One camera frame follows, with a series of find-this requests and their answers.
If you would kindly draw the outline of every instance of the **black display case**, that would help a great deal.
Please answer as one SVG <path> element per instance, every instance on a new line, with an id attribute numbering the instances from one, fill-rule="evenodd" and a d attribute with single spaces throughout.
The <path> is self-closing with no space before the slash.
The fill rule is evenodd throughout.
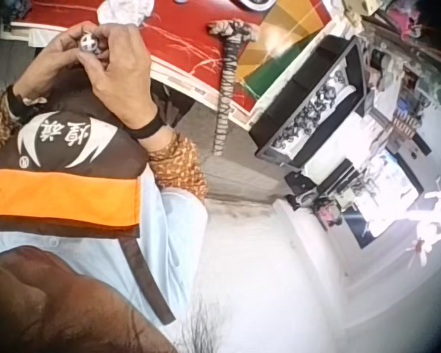
<path id="1" fill-rule="evenodd" d="M 273 148 L 275 139 L 294 122 L 294 118 L 343 60 L 346 60 L 348 83 L 356 90 L 346 96 L 333 113 L 317 126 L 295 156 L 288 156 Z M 287 165 L 293 171 L 301 170 L 350 113 L 362 105 L 365 96 L 365 73 L 358 38 L 347 40 L 327 35 L 251 128 L 250 136 L 258 146 L 256 156 L 280 166 Z"/>

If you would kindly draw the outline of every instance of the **light blue shirt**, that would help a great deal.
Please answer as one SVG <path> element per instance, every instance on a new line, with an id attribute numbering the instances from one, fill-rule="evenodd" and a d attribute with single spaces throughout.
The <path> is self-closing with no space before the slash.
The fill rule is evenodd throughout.
<path id="1" fill-rule="evenodd" d="M 207 223 L 206 207 L 178 188 L 162 191 L 149 166 L 140 176 L 141 222 L 137 240 L 155 282 L 175 317 L 184 315 Z M 151 323 L 161 323 L 140 292 L 117 240 L 0 232 L 0 253 L 35 246 L 62 258 L 75 272 L 107 283 Z"/>

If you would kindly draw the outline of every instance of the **logo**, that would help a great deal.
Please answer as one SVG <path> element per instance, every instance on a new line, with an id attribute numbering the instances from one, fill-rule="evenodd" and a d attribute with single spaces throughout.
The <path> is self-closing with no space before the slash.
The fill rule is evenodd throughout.
<path id="1" fill-rule="evenodd" d="M 20 167 L 22 167 L 22 169 L 29 167 L 29 158 L 27 156 L 20 157 Z"/>
<path id="2" fill-rule="evenodd" d="M 51 116 L 58 112 L 51 112 L 41 114 L 33 118 L 28 124 L 18 133 L 18 152 L 21 154 L 21 149 L 28 152 L 33 162 L 41 167 L 40 161 L 36 154 L 36 136 L 39 128 L 43 128 L 40 134 L 40 142 L 52 143 L 54 139 L 64 136 L 64 125 L 59 124 L 57 121 L 51 121 Z M 118 131 L 116 126 L 105 123 L 103 121 L 90 118 L 90 124 L 83 123 L 67 123 L 69 131 L 65 135 L 64 140 L 68 143 L 68 146 L 72 146 L 74 143 L 80 144 L 84 138 L 88 138 L 80 155 L 66 168 L 72 168 L 84 160 L 86 160 L 92 153 L 93 156 L 90 159 L 92 162 L 103 150 L 108 146 L 115 133 Z"/>

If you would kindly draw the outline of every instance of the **white chinese characters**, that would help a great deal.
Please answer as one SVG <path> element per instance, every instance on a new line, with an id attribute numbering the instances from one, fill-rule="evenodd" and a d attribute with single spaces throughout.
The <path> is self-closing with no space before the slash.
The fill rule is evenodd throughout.
<path id="1" fill-rule="evenodd" d="M 54 141 L 55 135 L 61 135 L 61 130 L 64 128 L 64 125 L 57 123 L 57 121 L 52 121 L 52 123 L 49 123 L 49 120 L 43 121 L 41 126 L 44 127 L 43 131 L 41 131 L 40 139 L 41 141 Z"/>
<path id="2" fill-rule="evenodd" d="M 81 145 L 84 138 L 88 137 L 89 124 L 86 123 L 67 123 L 71 129 L 65 136 L 64 140 L 67 141 L 69 146 L 72 146 L 75 142 L 77 145 Z"/>
<path id="3" fill-rule="evenodd" d="M 40 140 L 44 141 L 54 141 L 54 136 L 61 135 L 62 129 L 64 129 L 65 125 L 58 123 L 57 121 L 52 121 L 49 123 L 49 120 L 43 121 L 41 124 L 43 130 L 40 133 Z M 86 123 L 71 123 L 68 122 L 67 126 L 70 128 L 67 132 L 67 135 L 64 137 L 64 141 L 67 142 L 68 146 L 72 146 L 74 143 L 77 145 L 81 145 L 83 140 L 89 135 L 90 125 Z"/>

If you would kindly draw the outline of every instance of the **brown vest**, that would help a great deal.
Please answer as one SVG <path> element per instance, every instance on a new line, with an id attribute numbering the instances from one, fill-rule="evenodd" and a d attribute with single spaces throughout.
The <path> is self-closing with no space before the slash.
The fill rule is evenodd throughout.
<path id="1" fill-rule="evenodd" d="M 174 321 L 136 238 L 147 153 L 91 93 L 67 77 L 40 115 L 0 151 L 0 231 L 117 238 L 139 289 L 163 324 Z"/>

